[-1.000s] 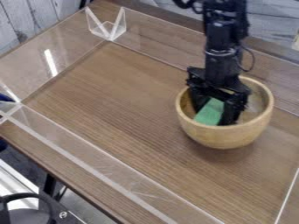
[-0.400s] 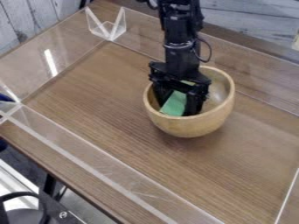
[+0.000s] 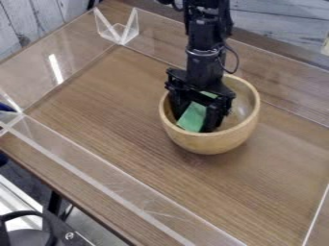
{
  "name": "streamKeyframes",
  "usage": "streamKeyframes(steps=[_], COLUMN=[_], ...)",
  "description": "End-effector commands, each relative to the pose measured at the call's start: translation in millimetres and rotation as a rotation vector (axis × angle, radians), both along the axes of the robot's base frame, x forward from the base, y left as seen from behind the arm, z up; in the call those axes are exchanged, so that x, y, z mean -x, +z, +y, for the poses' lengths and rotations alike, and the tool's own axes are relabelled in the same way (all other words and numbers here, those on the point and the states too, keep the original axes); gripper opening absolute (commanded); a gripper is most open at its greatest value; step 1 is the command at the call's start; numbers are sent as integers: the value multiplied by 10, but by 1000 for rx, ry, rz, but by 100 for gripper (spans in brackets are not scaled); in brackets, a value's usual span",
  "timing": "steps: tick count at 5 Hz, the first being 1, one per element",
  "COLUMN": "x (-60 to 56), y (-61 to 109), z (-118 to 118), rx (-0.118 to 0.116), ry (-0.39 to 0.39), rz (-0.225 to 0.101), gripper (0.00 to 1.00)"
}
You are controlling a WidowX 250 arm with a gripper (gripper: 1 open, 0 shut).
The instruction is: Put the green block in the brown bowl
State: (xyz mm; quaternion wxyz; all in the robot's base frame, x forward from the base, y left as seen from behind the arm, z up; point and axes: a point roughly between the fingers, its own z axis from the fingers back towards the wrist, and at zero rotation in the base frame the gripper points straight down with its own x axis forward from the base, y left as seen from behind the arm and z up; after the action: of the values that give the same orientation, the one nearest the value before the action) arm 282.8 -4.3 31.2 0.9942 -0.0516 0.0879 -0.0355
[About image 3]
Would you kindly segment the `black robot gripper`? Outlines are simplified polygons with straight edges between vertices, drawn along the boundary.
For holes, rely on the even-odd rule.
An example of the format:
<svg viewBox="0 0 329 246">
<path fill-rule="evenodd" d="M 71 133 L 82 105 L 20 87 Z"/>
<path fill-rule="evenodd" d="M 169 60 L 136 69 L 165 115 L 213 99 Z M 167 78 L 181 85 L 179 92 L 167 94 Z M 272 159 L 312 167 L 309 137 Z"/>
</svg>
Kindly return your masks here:
<svg viewBox="0 0 329 246">
<path fill-rule="evenodd" d="M 167 69 L 165 87 L 169 90 L 171 110 L 175 119 L 179 119 L 191 100 L 206 106 L 201 132 L 210 133 L 221 126 L 237 97 L 235 92 L 222 82 L 225 55 L 215 50 L 187 50 L 186 55 L 186 69 Z"/>
</svg>

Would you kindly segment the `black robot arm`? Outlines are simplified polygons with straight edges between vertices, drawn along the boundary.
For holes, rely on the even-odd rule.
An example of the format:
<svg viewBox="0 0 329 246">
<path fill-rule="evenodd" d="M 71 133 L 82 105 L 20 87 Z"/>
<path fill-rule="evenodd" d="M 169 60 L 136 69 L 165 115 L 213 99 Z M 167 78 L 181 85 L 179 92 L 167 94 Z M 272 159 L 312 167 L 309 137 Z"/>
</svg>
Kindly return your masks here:
<svg viewBox="0 0 329 246">
<path fill-rule="evenodd" d="M 230 0 L 157 0 L 183 12 L 187 35 L 186 69 L 169 68 L 165 87 L 178 126 L 194 133 L 210 133 L 229 115 L 234 90 L 223 83 L 226 40 L 233 31 Z"/>
</svg>

